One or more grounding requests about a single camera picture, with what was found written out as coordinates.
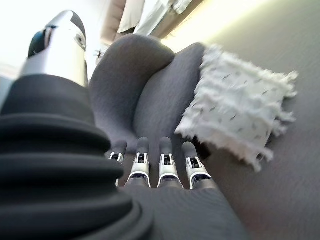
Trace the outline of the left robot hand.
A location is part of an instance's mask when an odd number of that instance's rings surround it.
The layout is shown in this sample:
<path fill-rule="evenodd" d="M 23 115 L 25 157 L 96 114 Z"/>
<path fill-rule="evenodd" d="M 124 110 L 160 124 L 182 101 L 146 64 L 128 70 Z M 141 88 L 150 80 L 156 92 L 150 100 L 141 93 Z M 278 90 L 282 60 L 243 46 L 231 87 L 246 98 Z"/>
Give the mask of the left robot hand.
<path fill-rule="evenodd" d="M 86 32 L 65 10 L 32 39 L 0 111 L 3 240 L 246 240 L 209 176 L 193 188 L 164 181 L 125 187 L 107 136 L 95 126 L 87 87 Z"/>

